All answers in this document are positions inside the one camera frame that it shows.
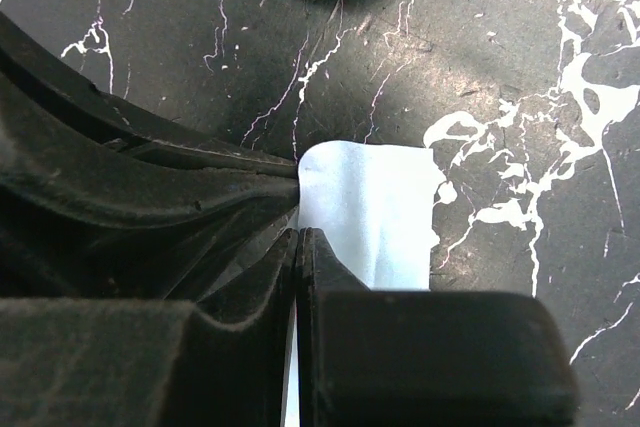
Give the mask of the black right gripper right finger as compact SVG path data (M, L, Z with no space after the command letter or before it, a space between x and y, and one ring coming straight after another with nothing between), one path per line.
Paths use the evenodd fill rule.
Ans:
M298 243L304 426L571 426L580 394L537 299L372 290L319 229Z

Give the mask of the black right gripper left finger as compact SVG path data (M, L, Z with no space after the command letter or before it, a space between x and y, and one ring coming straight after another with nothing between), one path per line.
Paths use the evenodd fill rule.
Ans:
M5 426L280 426L297 233L203 303L1 303Z

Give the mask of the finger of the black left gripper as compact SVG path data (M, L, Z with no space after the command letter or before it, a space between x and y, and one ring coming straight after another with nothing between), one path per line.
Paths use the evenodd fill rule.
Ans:
M1 82L5 297L195 300L297 200L291 178L134 159Z
M293 161L223 142L100 91L1 16L1 72L81 135L143 162L179 170L228 168L295 177Z

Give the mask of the light blue cleaning cloth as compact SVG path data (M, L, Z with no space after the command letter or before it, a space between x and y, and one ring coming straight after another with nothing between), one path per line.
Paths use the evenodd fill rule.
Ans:
M298 164L298 226L324 232L366 286L426 290L439 238L433 205L444 177L427 148L329 141Z

